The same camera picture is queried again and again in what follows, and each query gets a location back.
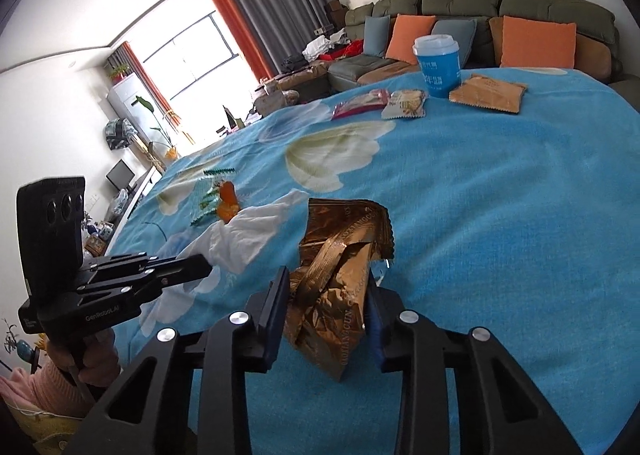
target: monitor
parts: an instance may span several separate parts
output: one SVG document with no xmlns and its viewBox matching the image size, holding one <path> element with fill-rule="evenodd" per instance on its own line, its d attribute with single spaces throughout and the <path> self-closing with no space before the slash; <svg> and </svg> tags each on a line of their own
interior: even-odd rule
<svg viewBox="0 0 640 455">
<path fill-rule="evenodd" d="M 113 184 L 118 190 L 124 189 L 130 191 L 131 188 L 129 187 L 129 183 L 133 177 L 133 172 L 122 159 L 120 159 L 116 166 L 111 168 L 111 171 L 107 174 L 107 179 L 109 179 L 111 184 Z"/>
</svg>

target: blue-gray pillow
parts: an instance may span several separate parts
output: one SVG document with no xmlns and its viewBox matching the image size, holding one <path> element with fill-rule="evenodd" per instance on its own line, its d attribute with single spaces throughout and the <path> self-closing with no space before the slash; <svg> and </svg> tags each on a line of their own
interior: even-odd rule
<svg viewBox="0 0 640 455">
<path fill-rule="evenodd" d="M 431 34 L 450 34 L 460 47 L 460 67 L 464 67 L 471 54 L 478 21 L 475 18 L 463 20 L 438 20 Z"/>
<path fill-rule="evenodd" d="M 389 42 L 389 16 L 368 16 L 364 20 L 362 52 L 369 56 L 385 57 Z"/>
</svg>

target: green sofa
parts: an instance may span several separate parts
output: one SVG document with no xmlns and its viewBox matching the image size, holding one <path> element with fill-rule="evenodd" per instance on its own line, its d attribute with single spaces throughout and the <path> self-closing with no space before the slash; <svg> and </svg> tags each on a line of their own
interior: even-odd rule
<svg viewBox="0 0 640 455">
<path fill-rule="evenodd" d="M 494 42 L 489 19 L 494 16 L 517 16 L 544 22 L 577 24 L 578 33 L 606 45 L 611 53 L 609 86 L 640 112 L 640 78 L 625 74 L 620 61 L 620 35 L 615 16 L 605 8 L 586 0 L 379 0 L 347 12 L 346 32 L 351 40 L 364 37 L 367 16 L 436 15 L 438 18 L 475 18 L 478 29 L 465 68 L 495 67 Z M 402 67 L 402 62 L 361 54 L 335 61 L 328 68 L 332 88 L 342 92 L 358 87 L 365 74 L 382 69 L 388 76 L 416 70 Z"/>
</svg>

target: silver screw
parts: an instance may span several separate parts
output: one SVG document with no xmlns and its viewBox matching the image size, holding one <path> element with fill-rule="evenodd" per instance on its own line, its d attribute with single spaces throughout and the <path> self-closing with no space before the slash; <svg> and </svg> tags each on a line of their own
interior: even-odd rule
<svg viewBox="0 0 640 455">
<path fill-rule="evenodd" d="M 478 341 L 488 341 L 491 337 L 491 333 L 484 327 L 476 327 L 471 331 L 471 336 Z"/>
<path fill-rule="evenodd" d="M 403 310 L 399 317 L 402 323 L 416 323 L 420 319 L 418 313 L 413 310 Z"/>
<path fill-rule="evenodd" d="M 171 341 L 175 338 L 175 330 L 171 328 L 162 329 L 160 332 L 158 332 L 156 338 L 158 338 L 158 341 L 161 342 Z"/>
<path fill-rule="evenodd" d="M 238 312 L 235 312 L 231 316 L 229 316 L 229 321 L 234 325 L 242 325 L 243 323 L 247 323 L 249 321 L 249 315 L 243 310 L 239 310 Z"/>
</svg>

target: person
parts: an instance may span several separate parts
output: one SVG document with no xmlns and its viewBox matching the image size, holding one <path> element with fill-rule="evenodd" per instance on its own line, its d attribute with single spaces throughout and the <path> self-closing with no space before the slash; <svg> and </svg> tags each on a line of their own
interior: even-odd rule
<svg viewBox="0 0 640 455">
<path fill-rule="evenodd" d="M 102 388 L 114 382 L 120 374 L 114 340 L 112 329 L 85 340 L 80 381 Z M 48 358 L 35 374 L 17 368 L 9 378 L 0 376 L 2 453 L 58 455 L 91 408 L 68 375 L 71 354 L 52 342 L 46 350 Z"/>
</svg>

